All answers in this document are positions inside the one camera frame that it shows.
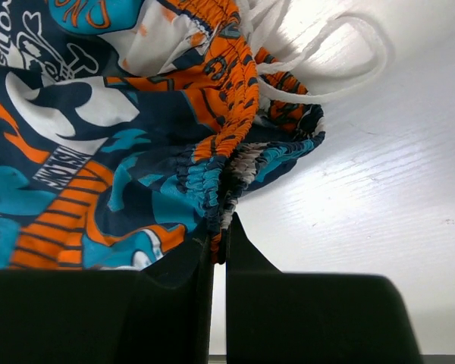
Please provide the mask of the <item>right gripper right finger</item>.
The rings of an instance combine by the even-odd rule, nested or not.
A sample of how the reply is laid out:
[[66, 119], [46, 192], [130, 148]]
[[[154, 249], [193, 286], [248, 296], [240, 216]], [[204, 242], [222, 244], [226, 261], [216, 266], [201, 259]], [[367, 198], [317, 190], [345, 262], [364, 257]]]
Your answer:
[[229, 363], [420, 363], [402, 296], [380, 275], [287, 273], [228, 231]]

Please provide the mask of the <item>colourful patterned shorts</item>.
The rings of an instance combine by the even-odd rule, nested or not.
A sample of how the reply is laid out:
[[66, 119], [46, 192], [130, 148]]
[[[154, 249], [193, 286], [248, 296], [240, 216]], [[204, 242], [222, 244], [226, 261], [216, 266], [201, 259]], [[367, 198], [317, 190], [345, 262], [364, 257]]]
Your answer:
[[[388, 62], [341, 14], [295, 55], [286, 1], [0, 1], [0, 269], [140, 270], [200, 225], [212, 258], [238, 199], [325, 138], [322, 103]], [[340, 27], [372, 50], [347, 89], [292, 74]]]

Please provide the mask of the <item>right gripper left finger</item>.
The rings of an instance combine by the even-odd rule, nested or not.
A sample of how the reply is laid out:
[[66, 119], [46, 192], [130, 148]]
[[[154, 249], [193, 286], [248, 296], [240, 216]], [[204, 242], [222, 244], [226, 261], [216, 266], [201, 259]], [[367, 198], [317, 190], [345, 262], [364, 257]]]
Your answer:
[[213, 267], [199, 225], [141, 271], [0, 271], [0, 363], [205, 363]]

